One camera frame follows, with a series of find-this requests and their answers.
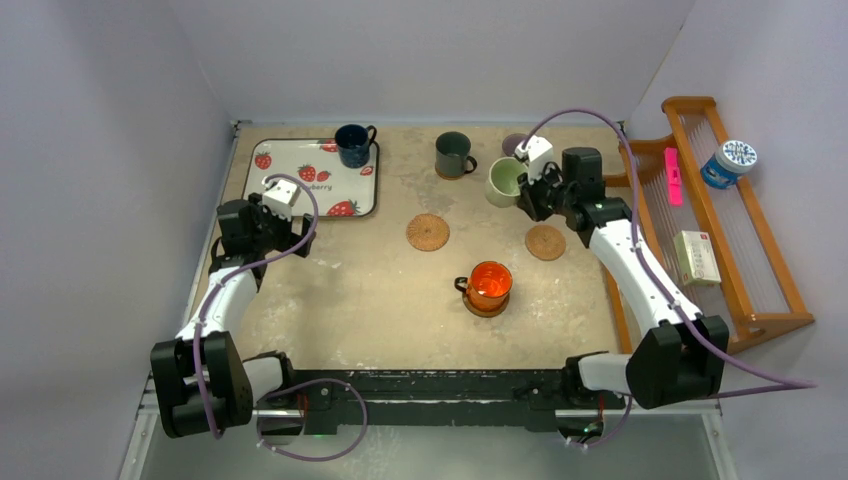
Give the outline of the pale green mug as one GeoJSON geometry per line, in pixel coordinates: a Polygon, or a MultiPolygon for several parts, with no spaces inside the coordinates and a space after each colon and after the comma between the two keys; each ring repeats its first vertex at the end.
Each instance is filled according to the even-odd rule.
{"type": "Polygon", "coordinates": [[[486,200],[498,208],[515,206],[521,195],[518,177],[526,172],[526,166],[514,157],[496,160],[488,171],[486,200]]]}

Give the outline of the purple mug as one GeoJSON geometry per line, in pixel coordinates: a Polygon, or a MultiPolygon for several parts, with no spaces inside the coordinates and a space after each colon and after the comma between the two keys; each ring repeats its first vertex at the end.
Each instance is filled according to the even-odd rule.
{"type": "Polygon", "coordinates": [[[522,133],[512,133],[507,135],[501,144],[504,156],[514,156],[518,146],[526,139],[526,135],[522,133]]]}

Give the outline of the dark green mug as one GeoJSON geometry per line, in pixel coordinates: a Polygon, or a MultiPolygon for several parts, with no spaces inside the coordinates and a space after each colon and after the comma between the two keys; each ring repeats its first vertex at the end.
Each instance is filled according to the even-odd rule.
{"type": "Polygon", "coordinates": [[[448,175],[476,171],[478,163],[471,155],[471,141],[465,134],[457,131],[442,133],[436,139],[435,148],[435,168],[448,175]]]}

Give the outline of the orange mug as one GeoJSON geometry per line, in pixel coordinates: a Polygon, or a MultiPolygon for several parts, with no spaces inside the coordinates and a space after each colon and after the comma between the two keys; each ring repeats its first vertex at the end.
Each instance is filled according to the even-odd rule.
{"type": "Polygon", "coordinates": [[[509,269],[495,261],[484,261],[476,265],[467,277],[456,277],[454,288],[471,303],[481,309],[497,308],[503,298],[510,295],[513,276],[509,269]]]}

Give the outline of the navy blue mug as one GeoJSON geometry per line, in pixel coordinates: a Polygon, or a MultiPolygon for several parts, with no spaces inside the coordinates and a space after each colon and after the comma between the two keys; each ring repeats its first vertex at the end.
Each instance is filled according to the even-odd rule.
{"type": "Polygon", "coordinates": [[[341,163],[351,169],[364,167],[370,161],[370,149],[376,135],[374,125],[347,124],[340,127],[334,140],[341,163]]]}

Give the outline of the light wooden coaster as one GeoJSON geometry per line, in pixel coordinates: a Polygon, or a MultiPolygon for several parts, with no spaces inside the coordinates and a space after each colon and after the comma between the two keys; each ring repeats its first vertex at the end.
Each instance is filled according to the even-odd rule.
{"type": "Polygon", "coordinates": [[[436,167],[435,172],[440,178],[442,178],[444,180],[455,181],[455,180],[459,180],[459,179],[465,177],[469,173],[473,173],[473,170],[471,172],[462,171],[457,175],[448,175],[448,174],[444,173],[442,170],[440,170],[439,168],[436,167]]]}

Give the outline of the dark brown wooden coaster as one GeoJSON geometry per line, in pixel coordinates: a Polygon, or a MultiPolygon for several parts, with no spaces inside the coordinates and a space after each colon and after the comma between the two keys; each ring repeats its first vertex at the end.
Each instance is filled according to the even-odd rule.
{"type": "Polygon", "coordinates": [[[496,317],[496,316],[502,314],[507,309],[507,307],[510,303],[510,295],[505,296],[503,298],[503,302],[497,308],[490,309],[490,310],[481,310],[481,309],[475,307],[471,303],[468,296],[463,296],[462,300],[463,300],[463,304],[465,305],[466,309],[470,313],[472,313],[472,314],[474,314],[478,317],[481,317],[481,318],[493,318],[493,317],[496,317]]]}

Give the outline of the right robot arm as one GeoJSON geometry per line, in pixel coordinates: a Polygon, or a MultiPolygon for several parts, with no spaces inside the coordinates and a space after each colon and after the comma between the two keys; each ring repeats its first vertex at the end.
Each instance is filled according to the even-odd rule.
{"type": "Polygon", "coordinates": [[[729,343],[726,323],[705,316],[685,297],[647,246],[630,205],[607,196],[598,150],[568,148],[561,163],[553,162],[552,153],[547,143],[516,148],[526,167],[517,178],[517,205],[537,222],[565,218],[613,277],[642,334],[630,354],[568,358],[564,399],[584,407],[609,391],[652,409],[716,394],[729,343]]]}

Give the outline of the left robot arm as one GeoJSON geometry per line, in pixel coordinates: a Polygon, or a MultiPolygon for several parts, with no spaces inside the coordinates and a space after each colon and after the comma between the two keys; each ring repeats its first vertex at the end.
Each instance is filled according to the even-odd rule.
{"type": "Polygon", "coordinates": [[[261,398],[284,409],[297,399],[298,382],[281,352],[240,357],[232,332],[256,297],[268,263],[284,255],[309,255],[314,215],[292,229],[300,190],[275,187],[227,201],[217,209],[220,236],[213,243],[208,289],[195,314],[174,339],[150,353],[160,419],[166,435],[180,438],[247,424],[261,398]]]}

